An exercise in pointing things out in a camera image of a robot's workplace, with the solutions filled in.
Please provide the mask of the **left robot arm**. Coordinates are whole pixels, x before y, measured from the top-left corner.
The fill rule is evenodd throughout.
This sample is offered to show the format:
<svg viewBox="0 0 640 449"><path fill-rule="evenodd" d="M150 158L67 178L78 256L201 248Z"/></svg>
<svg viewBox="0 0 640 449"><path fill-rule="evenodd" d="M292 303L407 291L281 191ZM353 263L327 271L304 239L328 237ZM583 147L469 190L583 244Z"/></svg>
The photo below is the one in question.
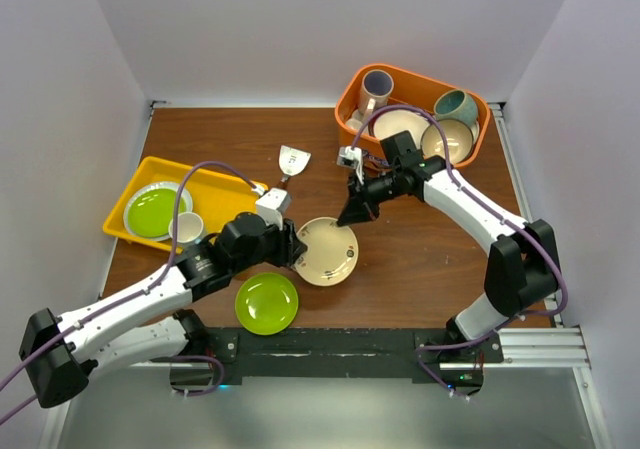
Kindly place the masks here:
<svg viewBox="0 0 640 449"><path fill-rule="evenodd" d="M88 386L103 365L99 351L117 337L226 288L253 266L290 268L306 250L291 220L269 224L244 212L113 296L59 316L48 308L32 314L19 349L20 368L41 407L60 405Z"/></svg>

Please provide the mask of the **small cream floral plate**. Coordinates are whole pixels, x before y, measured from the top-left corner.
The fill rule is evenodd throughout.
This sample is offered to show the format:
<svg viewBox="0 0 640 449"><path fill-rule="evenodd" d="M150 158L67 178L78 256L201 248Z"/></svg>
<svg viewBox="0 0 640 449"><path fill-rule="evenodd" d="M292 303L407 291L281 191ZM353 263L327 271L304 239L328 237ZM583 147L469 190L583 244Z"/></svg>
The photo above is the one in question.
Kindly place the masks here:
<svg viewBox="0 0 640 449"><path fill-rule="evenodd" d="M350 227L339 226L332 217L319 217L305 223L297 236L307 250L294 263L294 270L307 283L334 286L354 271L359 245Z"/></svg>

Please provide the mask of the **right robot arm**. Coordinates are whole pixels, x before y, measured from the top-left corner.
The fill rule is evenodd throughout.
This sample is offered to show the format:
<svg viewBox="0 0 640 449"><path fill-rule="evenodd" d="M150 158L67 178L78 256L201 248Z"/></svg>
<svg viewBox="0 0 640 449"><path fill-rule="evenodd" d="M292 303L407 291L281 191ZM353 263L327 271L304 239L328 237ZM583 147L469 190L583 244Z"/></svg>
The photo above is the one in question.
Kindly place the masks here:
<svg viewBox="0 0 640 449"><path fill-rule="evenodd" d="M560 287L554 231L504 210L464 181L441 156L426 158L408 132L382 142L389 172L369 177L358 147L340 148L337 162L350 168L341 226L376 220L382 203L413 196L464 229L488 256L482 294L446 325L442 346L459 362L481 349L481 340Z"/></svg>

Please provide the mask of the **cream plate with maroon rim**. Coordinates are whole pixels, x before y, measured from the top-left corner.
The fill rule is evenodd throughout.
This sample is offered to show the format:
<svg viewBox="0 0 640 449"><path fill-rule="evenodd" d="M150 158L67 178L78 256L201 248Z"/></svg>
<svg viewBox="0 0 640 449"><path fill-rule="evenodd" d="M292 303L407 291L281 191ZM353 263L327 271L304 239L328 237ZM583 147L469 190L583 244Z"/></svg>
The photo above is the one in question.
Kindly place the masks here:
<svg viewBox="0 0 640 449"><path fill-rule="evenodd" d="M373 124L373 136L382 140L408 131L417 147L430 122L423 116L406 109L396 109L378 116Z"/></svg>

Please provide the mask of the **small lime green plate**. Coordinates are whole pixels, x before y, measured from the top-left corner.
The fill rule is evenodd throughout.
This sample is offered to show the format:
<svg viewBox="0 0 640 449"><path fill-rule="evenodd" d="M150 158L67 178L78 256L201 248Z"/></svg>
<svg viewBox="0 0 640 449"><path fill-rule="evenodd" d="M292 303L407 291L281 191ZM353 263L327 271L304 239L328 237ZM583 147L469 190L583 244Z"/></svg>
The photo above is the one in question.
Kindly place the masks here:
<svg viewBox="0 0 640 449"><path fill-rule="evenodd" d="M247 279L237 291L234 303L240 325L252 334L277 334L295 320L299 308L294 284L277 273L261 273Z"/></svg>

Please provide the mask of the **white divided plate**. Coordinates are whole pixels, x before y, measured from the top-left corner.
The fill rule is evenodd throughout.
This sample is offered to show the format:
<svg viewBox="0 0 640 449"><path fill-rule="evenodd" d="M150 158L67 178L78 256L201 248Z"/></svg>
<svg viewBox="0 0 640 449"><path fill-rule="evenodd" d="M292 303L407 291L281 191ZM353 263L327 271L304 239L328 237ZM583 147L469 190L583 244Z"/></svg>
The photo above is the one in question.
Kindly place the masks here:
<svg viewBox="0 0 640 449"><path fill-rule="evenodd" d="M351 129L356 135L370 135L372 119L372 111L361 113L360 111L356 110L346 121L346 127Z"/></svg>

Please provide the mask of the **green ceramic mug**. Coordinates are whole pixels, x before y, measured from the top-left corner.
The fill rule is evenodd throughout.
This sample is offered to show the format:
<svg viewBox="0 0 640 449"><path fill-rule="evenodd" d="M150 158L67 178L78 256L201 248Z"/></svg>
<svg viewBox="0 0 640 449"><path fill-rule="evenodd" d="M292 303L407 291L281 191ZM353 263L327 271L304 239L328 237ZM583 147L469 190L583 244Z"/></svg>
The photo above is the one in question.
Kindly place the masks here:
<svg viewBox="0 0 640 449"><path fill-rule="evenodd" d="M436 100L434 115L438 120L454 119L470 126L477 120L478 106L468 92L454 89Z"/></svg>

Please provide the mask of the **cream bowl with dark rim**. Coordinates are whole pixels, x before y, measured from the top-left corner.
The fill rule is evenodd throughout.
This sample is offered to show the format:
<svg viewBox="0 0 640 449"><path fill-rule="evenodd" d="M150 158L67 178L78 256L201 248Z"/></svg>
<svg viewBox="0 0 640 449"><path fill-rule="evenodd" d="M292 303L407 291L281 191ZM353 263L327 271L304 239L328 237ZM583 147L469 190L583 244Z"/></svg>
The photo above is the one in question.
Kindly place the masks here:
<svg viewBox="0 0 640 449"><path fill-rule="evenodd" d="M474 146L471 128L454 119L440 120L439 126L445 135L450 163L455 165L466 160L471 155ZM420 149L425 158L435 155L445 157L444 140L434 124L431 124L424 132Z"/></svg>

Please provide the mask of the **lavender mug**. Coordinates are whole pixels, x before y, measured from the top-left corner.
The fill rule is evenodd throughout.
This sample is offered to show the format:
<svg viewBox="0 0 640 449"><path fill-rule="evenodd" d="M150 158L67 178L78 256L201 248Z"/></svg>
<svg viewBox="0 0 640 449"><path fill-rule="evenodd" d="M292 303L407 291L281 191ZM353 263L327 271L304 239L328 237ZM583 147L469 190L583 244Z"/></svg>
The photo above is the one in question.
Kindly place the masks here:
<svg viewBox="0 0 640 449"><path fill-rule="evenodd" d="M380 69L368 71L360 85L357 109L364 122L372 113L388 103L394 89L392 76Z"/></svg>

